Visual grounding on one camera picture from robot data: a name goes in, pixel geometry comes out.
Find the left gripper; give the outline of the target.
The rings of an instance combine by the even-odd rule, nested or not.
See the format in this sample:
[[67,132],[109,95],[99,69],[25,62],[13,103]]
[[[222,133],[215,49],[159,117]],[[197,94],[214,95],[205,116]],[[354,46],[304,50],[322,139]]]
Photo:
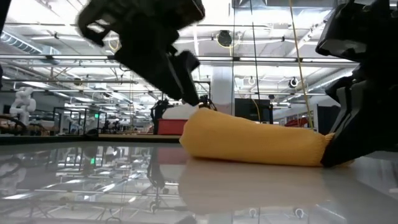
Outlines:
[[[76,19],[80,34],[103,47],[114,32],[120,48],[114,58],[175,100],[199,104],[192,72],[200,61],[174,47],[179,30],[205,17],[201,0],[91,0]],[[167,57],[175,57],[174,68]]]

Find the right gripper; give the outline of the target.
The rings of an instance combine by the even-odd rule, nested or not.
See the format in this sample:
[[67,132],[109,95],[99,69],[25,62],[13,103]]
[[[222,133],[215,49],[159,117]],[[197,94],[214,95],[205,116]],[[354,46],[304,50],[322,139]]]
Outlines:
[[[375,0],[348,1],[335,7],[315,48],[316,53],[357,62],[368,78],[397,75],[397,4]],[[336,133],[351,109],[353,77],[331,83],[325,93],[340,104],[330,130]]]

